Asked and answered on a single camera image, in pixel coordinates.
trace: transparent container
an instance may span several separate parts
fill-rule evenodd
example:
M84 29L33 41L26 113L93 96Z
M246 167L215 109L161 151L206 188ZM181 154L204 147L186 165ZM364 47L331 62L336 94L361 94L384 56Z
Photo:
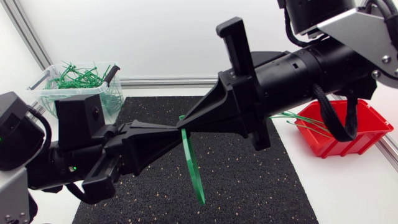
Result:
M94 63L74 63L80 69L92 69ZM98 76L103 78L105 72L109 72L116 62L95 62L97 67ZM34 82L26 89L29 97L33 97L40 103L49 113L57 117L55 110L55 100L61 100L75 95L90 95L99 94L101 98L102 109L104 112L104 119L106 124L112 124L116 121L120 109L124 103L122 88L118 73L115 74L113 79L108 84L103 82L101 86L95 88L67 88L58 89L55 82L51 80L60 78L61 74L66 70L68 65L65 63L51 65L46 68L40 77L36 78Z

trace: green cable tie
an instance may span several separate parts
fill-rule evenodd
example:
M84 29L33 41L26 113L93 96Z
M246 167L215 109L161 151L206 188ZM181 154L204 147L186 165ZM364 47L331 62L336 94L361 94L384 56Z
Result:
M192 148L192 142L190 138L187 137L187 131L185 128L181 129L182 134L182 144L184 146L185 158L188 164L189 174L191 176L193 188L195 189L195 193L197 195L198 202L201 205L205 204L205 193L203 191L203 186L201 184L200 173L198 169L197 159L195 157L195 152Z

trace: speckled mat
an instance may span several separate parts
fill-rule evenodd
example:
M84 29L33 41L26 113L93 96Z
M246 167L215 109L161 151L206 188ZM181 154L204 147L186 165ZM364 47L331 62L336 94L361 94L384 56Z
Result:
M117 123L175 125L200 97L127 98ZM318 223L274 125L271 148L237 134L192 133L206 205L192 187L182 145L139 177L122 176L116 196L81 203L74 223Z

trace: red plastic bin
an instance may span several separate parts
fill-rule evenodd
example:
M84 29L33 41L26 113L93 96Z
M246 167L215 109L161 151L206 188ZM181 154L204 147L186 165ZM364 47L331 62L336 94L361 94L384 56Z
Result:
M331 101L331 104L336 110L340 121L345 124L347 101L335 100ZM394 130L394 128L364 100L358 100L357 110L358 133L354 141L338 142L335 138L328 138L311 129L300 126L297 127L316 156L326 158L334 155L345 156L352 153L362 155L385 134ZM298 115L323 121L320 114L319 102L317 101L309 104ZM296 120L295 124L304 125L326 134L326 132L315 125L299 119Z

